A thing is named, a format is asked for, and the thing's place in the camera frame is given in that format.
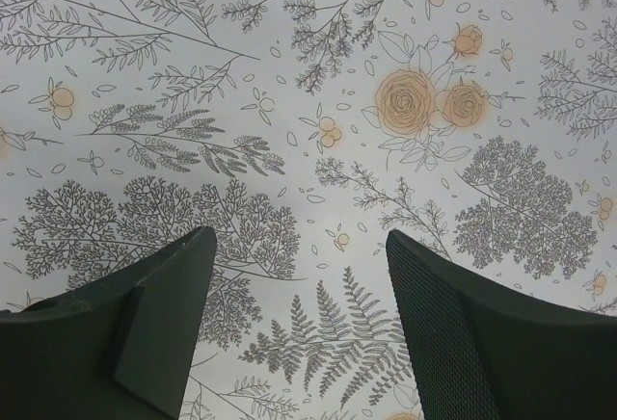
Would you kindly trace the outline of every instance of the botanical print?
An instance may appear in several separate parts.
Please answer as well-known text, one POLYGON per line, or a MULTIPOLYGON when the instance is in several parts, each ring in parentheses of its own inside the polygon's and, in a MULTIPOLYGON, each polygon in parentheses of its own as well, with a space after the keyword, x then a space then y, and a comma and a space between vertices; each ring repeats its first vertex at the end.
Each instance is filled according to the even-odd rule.
POLYGON ((0 302, 210 225, 182 419, 423 420, 391 229, 617 315, 616 4, 0 0, 0 302))

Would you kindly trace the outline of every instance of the rose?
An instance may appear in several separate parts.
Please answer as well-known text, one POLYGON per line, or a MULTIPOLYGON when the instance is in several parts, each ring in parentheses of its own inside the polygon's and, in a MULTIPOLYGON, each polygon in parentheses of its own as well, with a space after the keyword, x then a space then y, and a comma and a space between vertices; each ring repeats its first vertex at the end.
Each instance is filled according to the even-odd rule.
POLYGON ((454 51, 463 57, 469 54, 477 54, 482 45, 482 32, 475 25, 468 25, 463 30, 459 29, 459 34, 454 40, 454 51))
POLYGON ((475 124, 480 119, 485 102, 477 88, 458 85, 444 94, 443 115, 448 121, 456 126, 465 127, 475 124))
POLYGON ((435 88, 421 72, 398 70, 381 84, 375 101, 382 129, 407 137, 428 124, 435 110, 435 88))
POLYGON ((418 420, 415 415, 411 413, 399 413, 389 418, 388 420, 418 420))

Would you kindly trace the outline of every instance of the floral tablecloth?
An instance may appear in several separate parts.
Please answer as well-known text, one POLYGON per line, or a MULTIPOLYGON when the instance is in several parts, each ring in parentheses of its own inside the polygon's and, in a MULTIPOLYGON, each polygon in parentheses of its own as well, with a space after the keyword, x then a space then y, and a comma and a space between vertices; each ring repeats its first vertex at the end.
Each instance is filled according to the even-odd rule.
POLYGON ((388 230, 617 313, 616 7, 0 0, 2 305, 211 225, 181 418, 421 418, 388 230))

